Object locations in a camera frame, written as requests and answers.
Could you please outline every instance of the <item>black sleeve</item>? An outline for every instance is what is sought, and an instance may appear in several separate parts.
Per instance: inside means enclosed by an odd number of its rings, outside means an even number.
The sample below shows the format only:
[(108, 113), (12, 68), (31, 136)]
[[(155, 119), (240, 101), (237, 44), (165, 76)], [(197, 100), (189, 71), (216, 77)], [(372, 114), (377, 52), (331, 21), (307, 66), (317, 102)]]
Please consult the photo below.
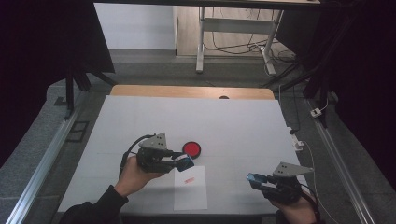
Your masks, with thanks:
[(116, 223), (118, 214), (126, 203), (128, 199), (120, 196), (110, 185), (97, 203), (85, 202), (67, 209), (60, 224)]

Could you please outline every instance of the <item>red button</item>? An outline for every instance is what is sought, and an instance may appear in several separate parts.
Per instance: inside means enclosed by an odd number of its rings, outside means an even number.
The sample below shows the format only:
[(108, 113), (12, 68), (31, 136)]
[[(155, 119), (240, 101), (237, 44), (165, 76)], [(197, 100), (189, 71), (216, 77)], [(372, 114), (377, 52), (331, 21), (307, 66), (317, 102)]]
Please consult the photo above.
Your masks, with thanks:
[(196, 159), (201, 154), (201, 146), (196, 142), (188, 142), (184, 144), (183, 152)]

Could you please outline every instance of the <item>red mark on paper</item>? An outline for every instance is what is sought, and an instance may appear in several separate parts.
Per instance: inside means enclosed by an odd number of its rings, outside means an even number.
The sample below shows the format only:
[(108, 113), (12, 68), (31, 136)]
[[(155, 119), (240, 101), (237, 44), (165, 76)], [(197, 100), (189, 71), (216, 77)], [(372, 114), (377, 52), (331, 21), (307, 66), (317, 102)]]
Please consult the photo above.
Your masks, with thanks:
[(189, 178), (189, 179), (186, 179), (185, 181), (184, 181), (184, 183), (185, 184), (188, 184), (188, 183), (191, 183), (192, 181), (194, 181), (194, 177), (192, 177), (192, 178)]

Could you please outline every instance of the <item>aluminum rail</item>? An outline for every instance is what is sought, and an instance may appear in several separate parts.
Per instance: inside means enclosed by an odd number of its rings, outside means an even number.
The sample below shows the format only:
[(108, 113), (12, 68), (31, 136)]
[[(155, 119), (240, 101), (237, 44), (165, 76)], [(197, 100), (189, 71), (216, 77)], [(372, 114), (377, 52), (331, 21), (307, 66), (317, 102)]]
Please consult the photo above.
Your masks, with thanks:
[[(314, 109), (314, 107), (309, 103), (308, 100), (305, 100), (309, 110)], [(352, 175), (347, 169), (346, 164), (343, 161), (341, 154), (334, 141), (332, 140), (332, 136), (329, 131), (323, 127), (319, 120), (314, 120), (315, 125), (317, 126), (318, 132), (324, 145), (326, 146), (330, 158), (332, 159), (332, 164), (334, 164), (335, 169), (337, 170), (338, 175), (344, 185), (346, 193), (349, 195), (353, 206), (355, 207), (356, 213), (361, 220), (361, 223), (365, 224), (375, 224), (373, 216), (370, 213), (369, 207), (367, 203), (364, 201), (364, 198), (361, 195), (361, 191), (358, 186), (355, 184)]]
[(50, 172), (50, 168), (52, 164), (55, 162), (59, 151), (64, 144), (64, 140), (68, 135), (70, 129), (73, 126), (74, 121), (76, 120), (79, 112), (82, 108), (82, 103), (87, 97), (87, 93), (82, 92), (77, 100), (76, 100), (76, 107), (74, 113), (70, 116), (68, 120), (64, 120), (60, 125), (57, 133), (53, 137), (52, 141), (49, 144), (49, 147), (46, 150), (43, 158), (41, 159), (40, 163), (38, 164), (35, 172), (33, 173), (29, 183), (27, 184), (23, 194), (21, 195), (20, 199), (18, 200), (17, 204), (14, 207), (11, 215), (7, 220), (7, 224), (16, 224), (22, 223), (26, 218), (37, 193), (40, 191), (44, 181), (48, 173)]

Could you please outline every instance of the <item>human arm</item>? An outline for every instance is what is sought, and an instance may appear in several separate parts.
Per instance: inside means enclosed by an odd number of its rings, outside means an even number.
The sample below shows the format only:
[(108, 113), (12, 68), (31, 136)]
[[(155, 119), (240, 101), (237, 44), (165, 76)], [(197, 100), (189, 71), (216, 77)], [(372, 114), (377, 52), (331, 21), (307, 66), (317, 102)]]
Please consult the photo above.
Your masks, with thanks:
[(138, 192), (153, 178), (163, 174), (145, 173), (136, 157), (128, 158), (117, 184), (109, 186), (97, 203), (85, 202), (69, 208), (60, 224), (115, 223), (121, 208), (128, 203), (127, 196)]
[[(303, 193), (312, 198), (307, 192), (304, 191)], [(304, 197), (300, 197), (298, 202), (292, 204), (283, 204), (275, 201), (270, 202), (273, 206), (279, 208), (290, 224), (324, 223), (317, 222), (311, 203)]]

